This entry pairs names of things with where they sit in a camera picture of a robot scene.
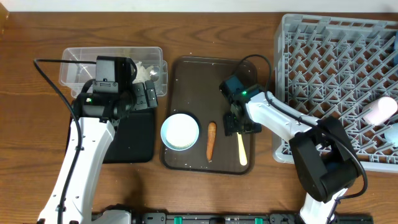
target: brown tray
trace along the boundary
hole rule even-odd
[[[225,136],[223,115],[230,105],[218,87],[236,68],[238,60],[200,57],[181,57],[174,64],[173,80],[170,83],[168,116],[186,113],[198,121],[198,141],[184,151],[174,151],[162,146],[160,160],[169,169],[199,172],[216,172],[241,175],[254,165],[254,135],[244,134],[243,144],[248,164],[239,162],[237,134]],[[251,62],[239,66],[238,77],[245,86],[256,83],[257,70]],[[207,127],[217,125],[212,161],[206,158]]]

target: white bowl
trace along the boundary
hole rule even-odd
[[[160,129],[163,143],[169,149],[182,151],[192,147],[199,137],[199,125],[187,114],[169,116]]]

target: transparent container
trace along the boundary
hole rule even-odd
[[[97,56],[130,57],[135,63],[142,62],[145,68],[154,66],[161,72],[159,79],[154,82],[157,96],[167,93],[167,62],[163,60],[160,47],[73,47],[63,51],[63,60],[88,60],[96,61]],[[69,87],[72,97],[76,98],[83,85],[88,80],[95,78],[95,65],[61,63],[59,82]]]

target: plastic bin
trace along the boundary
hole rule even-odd
[[[161,74],[154,82],[157,96],[167,93],[167,62],[163,60],[160,47],[76,47],[63,51],[64,60],[89,60],[96,61],[97,56],[130,57],[135,63],[142,62],[145,68],[153,65],[159,68]],[[72,97],[76,98],[83,85],[89,79],[95,78],[95,65],[61,63],[59,82],[71,88]]]
[[[276,97],[302,113],[343,123],[366,170],[398,172],[398,148],[381,126],[367,124],[363,106],[381,96],[398,101],[393,58],[397,22],[286,14],[275,35]],[[272,135],[274,159],[293,163],[289,144]],[[320,153],[330,149],[321,149]]]

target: table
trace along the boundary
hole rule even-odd
[[[180,56],[273,61],[274,34],[283,13],[44,13],[12,12],[0,40],[0,223],[35,223],[55,185],[65,153],[69,112],[35,70],[33,58],[60,58],[67,47],[159,46],[169,63]],[[397,14],[328,14],[396,20]],[[267,67],[253,60],[259,83]],[[42,63],[58,83],[60,65]],[[69,100],[70,90],[61,88]],[[156,111],[155,156],[145,164],[102,166],[93,211],[125,203],[139,212],[297,212],[305,192],[294,165],[272,158],[271,132],[256,136],[253,170],[244,176],[166,169],[159,160],[167,97]],[[364,213],[396,223],[397,174],[368,172],[369,188],[342,201],[340,213]],[[350,192],[362,187],[358,179]]]

